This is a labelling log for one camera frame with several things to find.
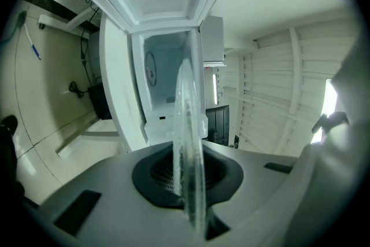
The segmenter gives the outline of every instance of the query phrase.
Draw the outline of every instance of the bright light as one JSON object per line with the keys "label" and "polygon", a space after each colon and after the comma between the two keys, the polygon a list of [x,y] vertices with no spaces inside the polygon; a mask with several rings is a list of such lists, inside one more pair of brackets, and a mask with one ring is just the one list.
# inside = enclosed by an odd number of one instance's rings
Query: bright light
{"label": "bright light", "polygon": [[213,75],[213,94],[214,94],[214,104],[218,104],[217,100],[217,83],[216,83],[216,74]]}
{"label": "bright light", "polygon": [[[321,110],[321,115],[325,113],[329,117],[335,111],[336,99],[338,95],[331,84],[331,79],[326,80],[325,85],[325,96],[323,109]],[[322,129],[319,129],[313,136],[311,143],[320,142],[322,136]]]}

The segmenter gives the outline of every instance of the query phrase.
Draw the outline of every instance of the floor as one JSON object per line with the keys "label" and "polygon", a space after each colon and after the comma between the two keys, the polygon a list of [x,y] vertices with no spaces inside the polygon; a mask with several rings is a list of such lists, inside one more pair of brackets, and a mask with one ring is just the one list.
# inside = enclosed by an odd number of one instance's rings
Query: floor
{"label": "floor", "polygon": [[[18,1],[1,40],[10,36],[19,13],[24,10],[27,11],[25,23],[42,60],[32,51],[24,26],[1,45],[0,118],[7,115],[18,118],[13,137],[17,177],[25,187],[25,195],[41,204],[85,169],[124,152],[124,148],[117,142],[78,138],[81,131],[97,121],[89,97],[78,99],[68,90],[73,80],[81,90],[89,86],[80,62],[80,39],[54,28],[40,30],[38,26],[40,14],[59,17]],[[99,125],[105,130],[115,129],[111,121],[100,121]]]}

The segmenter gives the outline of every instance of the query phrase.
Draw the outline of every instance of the black grille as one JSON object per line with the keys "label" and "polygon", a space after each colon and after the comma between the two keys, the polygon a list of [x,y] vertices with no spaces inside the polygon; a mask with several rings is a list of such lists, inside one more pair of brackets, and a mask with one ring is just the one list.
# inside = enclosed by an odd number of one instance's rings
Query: black grille
{"label": "black grille", "polygon": [[[206,190],[210,190],[226,176],[226,166],[207,152],[203,153]],[[150,168],[156,184],[173,192],[173,152],[169,152]]]}

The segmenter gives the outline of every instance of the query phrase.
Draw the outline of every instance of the white wall panel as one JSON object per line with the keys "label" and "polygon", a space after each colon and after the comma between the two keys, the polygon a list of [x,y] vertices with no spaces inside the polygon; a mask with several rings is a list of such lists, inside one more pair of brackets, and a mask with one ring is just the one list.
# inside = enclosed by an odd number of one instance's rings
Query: white wall panel
{"label": "white wall panel", "polygon": [[[239,91],[238,56],[226,56],[224,64],[226,66],[213,68],[214,73],[217,74],[217,83],[219,90],[223,93],[231,93],[233,95],[237,95]],[[219,100],[220,106],[228,105],[229,97],[220,96]]]}
{"label": "white wall panel", "polygon": [[[323,106],[325,81],[341,67],[357,33],[355,20],[337,19],[257,39],[256,52],[239,56],[243,63],[243,92],[239,95],[237,74],[223,69],[220,88],[239,97],[242,104],[240,131],[235,130],[240,136],[239,148],[299,156],[311,142],[311,128]],[[297,75],[299,87],[294,91]],[[294,96],[298,104],[291,108]]]}

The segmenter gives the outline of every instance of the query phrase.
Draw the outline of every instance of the transparent plastic disc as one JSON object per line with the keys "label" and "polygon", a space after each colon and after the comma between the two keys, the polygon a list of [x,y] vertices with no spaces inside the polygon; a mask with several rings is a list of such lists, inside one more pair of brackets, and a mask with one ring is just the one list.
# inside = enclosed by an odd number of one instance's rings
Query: transparent plastic disc
{"label": "transparent plastic disc", "polygon": [[176,85],[173,135],[175,193],[184,198],[184,211],[195,230],[206,228],[206,188],[201,138],[198,132],[199,103],[193,70],[188,59],[179,69]]}

